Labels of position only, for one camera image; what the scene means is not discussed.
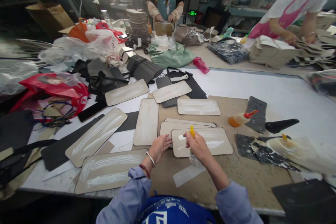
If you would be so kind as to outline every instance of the red plastic bag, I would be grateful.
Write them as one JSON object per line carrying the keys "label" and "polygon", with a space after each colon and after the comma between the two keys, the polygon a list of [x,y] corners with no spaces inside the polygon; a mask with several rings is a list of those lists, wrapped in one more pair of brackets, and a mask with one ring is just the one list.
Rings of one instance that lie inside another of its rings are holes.
{"label": "red plastic bag", "polygon": [[71,105],[77,107],[73,116],[75,117],[84,109],[89,96],[88,87],[70,73],[38,73],[19,83],[28,88],[29,91],[17,101],[10,112],[18,109],[23,101],[31,96],[44,92],[51,96],[71,99]]}
{"label": "red plastic bag", "polygon": [[119,38],[118,36],[122,35],[123,33],[121,31],[117,31],[117,30],[111,30],[109,28],[109,26],[107,25],[107,23],[105,22],[98,22],[98,24],[96,24],[96,30],[110,30],[113,32],[113,34],[115,35],[115,37],[119,40],[119,43],[118,44],[121,44],[121,43],[125,43],[127,40],[126,39],[121,39]]}

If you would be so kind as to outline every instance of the bracelet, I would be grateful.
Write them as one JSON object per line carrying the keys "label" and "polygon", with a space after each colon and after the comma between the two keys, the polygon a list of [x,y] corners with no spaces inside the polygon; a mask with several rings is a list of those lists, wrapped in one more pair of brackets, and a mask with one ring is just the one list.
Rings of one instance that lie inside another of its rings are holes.
{"label": "bracelet", "polygon": [[144,169],[146,171],[146,173],[148,175],[148,179],[149,179],[150,175],[149,175],[149,172],[148,172],[147,168],[143,164],[139,164],[139,166],[140,166],[141,169]]}
{"label": "bracelet", "polygon": [[149,158],[151,159],[151,161],[153,162],[153,166],[154,166],[154,169],[155,169],[155,163],[154,163],[154,160],[152,159],[152,157],[150,156],[150,154],[148,152],[146,152],[146,154],[149,156]]}

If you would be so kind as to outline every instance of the red beaded bracelet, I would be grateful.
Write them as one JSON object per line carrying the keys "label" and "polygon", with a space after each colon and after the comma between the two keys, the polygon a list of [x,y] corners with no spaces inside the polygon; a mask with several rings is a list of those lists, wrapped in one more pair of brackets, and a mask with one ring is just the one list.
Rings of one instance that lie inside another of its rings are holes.
{"label": "red beaded bracelet", "polygon": [[139,164],[139,166],[140,166],[141,169],[144,169],[146,171],[146,173],[148,175],[148,179],[149,179],[150,175],[149,175],[149,172],[148,172],[147,168],[143,164]]}

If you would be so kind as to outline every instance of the stack of paper bags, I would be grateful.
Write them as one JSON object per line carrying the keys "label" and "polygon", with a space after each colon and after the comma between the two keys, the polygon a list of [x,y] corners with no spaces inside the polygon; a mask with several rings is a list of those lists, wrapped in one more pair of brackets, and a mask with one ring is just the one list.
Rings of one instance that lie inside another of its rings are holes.
{"label": "stack of paper bags", "polygon": [[266,64],[269,67],[280,69],[299,51],[286,42],[262,35],[255,40],[250,48],[248,60],[251,63]]}
{"label": "stack of paper bags", "polygon": [[134,9],[127,9],[126,11],[133,33],[148,33],[148,19],[146,13]]}

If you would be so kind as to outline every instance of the silver bangle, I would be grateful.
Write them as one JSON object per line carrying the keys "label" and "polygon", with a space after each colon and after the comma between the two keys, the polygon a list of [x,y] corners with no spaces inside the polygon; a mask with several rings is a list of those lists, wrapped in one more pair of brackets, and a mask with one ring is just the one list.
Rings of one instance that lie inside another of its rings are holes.
{"label": "silver bangle", "polygon": [[153,166],[154,166],[154,169],[155,169],[155,163],[154,163],[154,160],[152,159],[152,157],[150,156],[150,154],[148,152],[146,152],[146,154],[149,156],[149,158],[151,159],[151,161],[153,162]]}

